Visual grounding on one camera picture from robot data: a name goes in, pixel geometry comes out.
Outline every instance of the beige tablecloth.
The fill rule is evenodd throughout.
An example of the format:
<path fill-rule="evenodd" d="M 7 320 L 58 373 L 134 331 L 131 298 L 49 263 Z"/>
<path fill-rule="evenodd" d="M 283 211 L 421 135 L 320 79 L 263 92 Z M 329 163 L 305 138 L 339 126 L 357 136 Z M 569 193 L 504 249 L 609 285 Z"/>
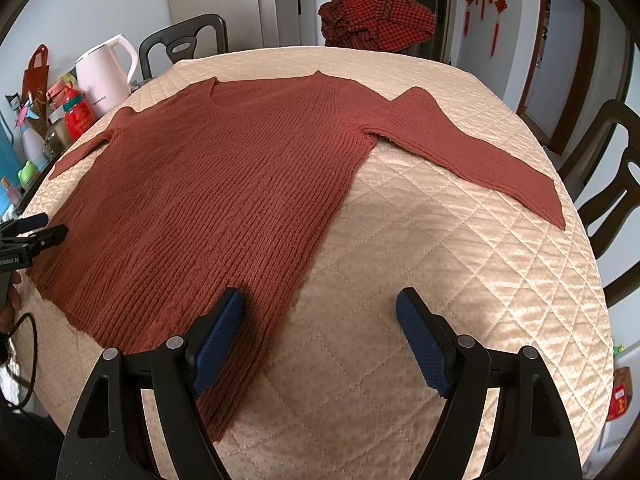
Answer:
<path fill-rule="evenodd" d="M 180 62 L 126 104 L 140 110 L 214 75 L 234 80 L 315 70 L 353 78 L 387 98 L 411 86 L 427 89 L 460 129 L 551 176 L 567 228 L 562 232 L 500 192 L 380 142 L 357 173 L 266 368 L 216 446 L 232 478 L 409 478 L 442 401 L 425 386 L 394 315 L 404 286 L 414 286 L 458 333 L 488 348 L 538 348 L 584 459 L 604 423 L 612 386 L 598 270 L 551 163 L 520 119 L 476 78 L 395 54 L 280 48 Z M 53 215 L 96 156 L 44 183 L 26 214 Z M 30 280 L 21 294 L 40 336 L 36 392 L 64 430 L 101 348 L 70 327 Z M 30 331 L 21 330 L 18 355 L 27 366 L 30 341 Z M 492 390 L 466 478 L 481 470 L 496 402 Z M 145 410 L 161 473 L 174 478 L 149 392 Z"/>

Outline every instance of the silver screw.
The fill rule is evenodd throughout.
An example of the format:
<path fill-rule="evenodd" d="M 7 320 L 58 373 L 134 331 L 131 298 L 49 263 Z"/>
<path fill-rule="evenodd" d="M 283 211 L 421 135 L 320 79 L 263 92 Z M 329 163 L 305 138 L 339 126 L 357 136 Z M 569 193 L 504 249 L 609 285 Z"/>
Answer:
<path fill-rule="evenodd" d="M 476 344 L 475 340 L 469 335 L 461 335 L 458 336 L 458 344 L 462 346 L 462 348 L 471 348 Z"/>
<path fill-rule="evenodd" d="M 538 357 L 538 351 L 533 346 L 525 346 L 522 350 L 524 357 L 529 359 L 536 359 Z"/>
<path fill-rule="evenodd" d="M 113 346 L 111 348 L 107 348 L 104 352 L 102 352 L 102 358 L 105 361 L 111 361 L 114 357 L 116 357 L 116 355 L 118 355 L 118 349 L 114 348 Z"/>
<path fill-rule="evenodd" d="M 171 350 L 180 348 L 182 346 L 182 343 L 184 343 L 184 339 L 182 339 L 179 335 L 174 335 L 173 337 L 170 337 L 166 340 L 166 346 Z"/>

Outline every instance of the human hand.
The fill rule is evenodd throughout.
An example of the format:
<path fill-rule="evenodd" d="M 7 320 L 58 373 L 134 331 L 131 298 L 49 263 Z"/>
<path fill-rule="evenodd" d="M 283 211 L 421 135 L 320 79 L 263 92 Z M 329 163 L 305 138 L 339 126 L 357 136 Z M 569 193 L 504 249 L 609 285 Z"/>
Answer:
<path fill-rule="evenodd" d="M 14 319 L 16 311 L 20 310 L 20 294 L 15 290 L 14 285 L 22 282 L 20 274 L 13 271 L 11 273 L 11 285 L 7 292 L 6 304 L 0 310 L 0 332 L 8 334 L 14 327 Z"/>

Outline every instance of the red checkered fabric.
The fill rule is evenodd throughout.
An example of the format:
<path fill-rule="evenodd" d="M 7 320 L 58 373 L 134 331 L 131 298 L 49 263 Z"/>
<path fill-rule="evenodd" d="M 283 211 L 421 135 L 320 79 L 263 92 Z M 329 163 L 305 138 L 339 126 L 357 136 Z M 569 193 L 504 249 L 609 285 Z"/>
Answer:
<path fill-rule="evenodd" d="M 331 0 L 318 10 L 326 46 L 398 52 L 433 37 L 436 18 L 415 0 Z"/>

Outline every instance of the black cable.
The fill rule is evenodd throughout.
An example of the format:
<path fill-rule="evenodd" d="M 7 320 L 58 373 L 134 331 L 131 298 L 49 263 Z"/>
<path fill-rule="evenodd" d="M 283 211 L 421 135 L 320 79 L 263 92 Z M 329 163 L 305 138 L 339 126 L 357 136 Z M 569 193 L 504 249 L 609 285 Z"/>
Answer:
<path fill-rule="evenodd" d="M 8 400 L 5 400 L 6 405 L 5 406 L 0 405 L 0 407 L 7 408 L 12 411 L 21 410 L 27 405 L 27 402 L 29 402 L 29 399 L 31 399 L 31 394 L 33 393 L 33 387 L 36 382 L 36 366 L 38 364 L 38 331 L 36 330 L 36 320 L 34 319 L 33 314 L 31 312 L 27 312 L 26 314 L 23 314 L 22 317 L 18 320 L 18 322 L 14 325 L 14 328 L 11 330 L 11 332 L 7 334 L 6 338 L 11 339 L 11 336 L 15 334 L 16 330 L 18 330 L 22 322 L 27 318 L 31 321 L 31 327 L 33 328 L 33 363 L 31 364 L 31 379 L 29 381 L 27 394 L 24 396 L 23 400 L 21 400 L 18 404 L 14 404 Z"/>

